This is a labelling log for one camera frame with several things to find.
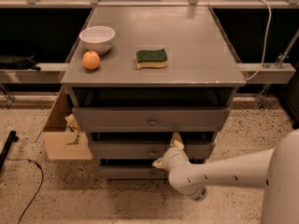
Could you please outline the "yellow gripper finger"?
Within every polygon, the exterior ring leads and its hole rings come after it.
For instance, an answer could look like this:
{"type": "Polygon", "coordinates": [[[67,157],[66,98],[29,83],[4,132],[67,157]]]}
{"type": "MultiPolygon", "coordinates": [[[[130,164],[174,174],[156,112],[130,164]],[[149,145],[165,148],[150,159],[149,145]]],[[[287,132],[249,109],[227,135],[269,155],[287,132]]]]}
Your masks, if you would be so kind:
{"type": "Polygon", "coordinates": [[[155,167],[155,168],[157,168],[157,169],[163,169],[164,168],[163,158],[159,158],[156,161],[154,161],[152,163],[152,166],[155,167]]]}
{"type": "Polygon", "coordinates": [[[183,149],[184,148],[184,144],[182,142],[180,133],[173,132],[172,138],[171,138],[171,141],[170,141],[170,146],[171,147],[178,147],[179,149],[183,149]]]}

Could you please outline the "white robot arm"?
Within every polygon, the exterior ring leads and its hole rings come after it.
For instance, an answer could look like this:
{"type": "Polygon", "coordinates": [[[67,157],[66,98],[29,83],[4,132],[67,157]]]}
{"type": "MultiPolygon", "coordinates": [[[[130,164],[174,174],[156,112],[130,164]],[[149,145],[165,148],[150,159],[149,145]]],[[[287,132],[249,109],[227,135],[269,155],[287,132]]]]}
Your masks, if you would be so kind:
{"type": "Polygon", "coordinates": [[[208,186],[263,189],[261,224],[299,224],[299,130],[275,147],[204,164],[192,164],[179,133],[153,166],[168,172],[170,185],[193,201],[207,196],[208,186]]]}

